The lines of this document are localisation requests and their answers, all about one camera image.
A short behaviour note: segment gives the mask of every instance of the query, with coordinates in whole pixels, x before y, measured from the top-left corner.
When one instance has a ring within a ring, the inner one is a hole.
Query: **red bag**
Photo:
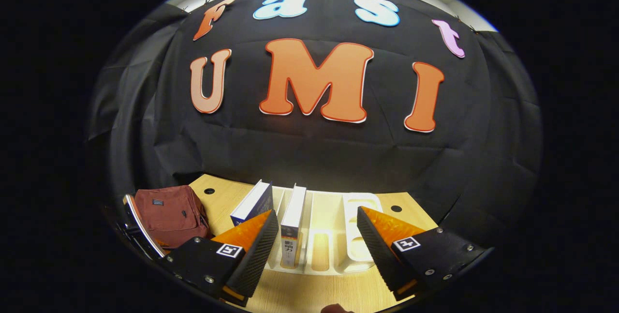
[[[176,249],[193,237],[212,238],[206,210],[188,185],[137,190],[135,205],[144,227],[164,249]]]

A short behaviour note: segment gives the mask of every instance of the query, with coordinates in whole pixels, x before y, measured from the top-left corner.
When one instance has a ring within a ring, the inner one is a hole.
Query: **book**
[[[272,183],[263,182],[261,179],[232,211],[230,218],[234,226],[237,226],[270,209],[273,209]]]
[[[305,187],[295,184],[290,196],[290,202],[281,219],[281,264],[294,268],[297,252],[300,250],[301,216],[305,203]]]

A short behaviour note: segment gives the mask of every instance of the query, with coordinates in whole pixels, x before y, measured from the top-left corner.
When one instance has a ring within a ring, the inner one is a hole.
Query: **wooden table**
[[[208,175],[190,184],[207,209],[208,224],[215,235],[232,228],[230,212],[252,186]],[[215,192],[206,194],[207,188]],[[424,230],[438,227],[406,192],[377,196],[385,214]],[[400,206],[402,211],[392,211],[392,205]],[[247,307],[239,308],[257,313],[319,313],[324,306],[338,303],[354,313],[369,313],[400,302],[396,302],[393,293],[387,289],[376,266],[363,272],[334,276],[301,275],[265,269]]]

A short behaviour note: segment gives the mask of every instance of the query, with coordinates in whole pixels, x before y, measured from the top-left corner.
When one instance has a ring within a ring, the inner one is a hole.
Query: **peach letter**
[[[408,130],[429,133],[434,130],[434,110],[438,98],[438,85],[445,78],[440,70],[425,62],[413,62],[417,73],[417,90],[411,114],[404,119]]]
[[[223,0],[222,2],[219,2],[215,6],[210,7],[206,10],[202,23],[200,24],[200,28],[194,35],[194,41],[206,35],[206,33],[208,33],[210,29],[213,28],[211,23],[217,22],[217,19],[219,19],[219,17],[221,17],[221,15],[223,14],[223,10],[226,9],[226,5],[232,4],[232,2],[234,2],[234,0]]]
[[[331,86],[329,101],[320,109],[325,119],[361,123],[367,113],[362,107],[365,67],[374,51],[358,44],[339,44],[319,68],[307,47],[296,38],[273,40],[266,45],[272,55],[269,92],[260,110],[270,115],[292,113],[288,101],[288,82],[303,115],[314,111]]]
[[[210,57],[213,63],[213,91],[210,97],[202,94],[202,77],[204,66],[208,59],[197,58],[190,64],[192,70],[192,103],[196,110],[202,113],[213,113],[219,109],[223,101],[223,74],[225,73],[226,60],[232,55],[232,50],[217,51]]]

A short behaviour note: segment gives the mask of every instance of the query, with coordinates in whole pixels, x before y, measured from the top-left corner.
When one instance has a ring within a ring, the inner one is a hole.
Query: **white organizer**
[[[273,207],[280,224],[291,194],[292,188],[273,187]],[[265,269],[305,275],[344,275],[372,267],[372,257],[356,228],[359,206],[383,211],[375,194],[308,190],[300,225],[303,238],[298,265],[296,268],[281,266],[281,236],[278,233]]]

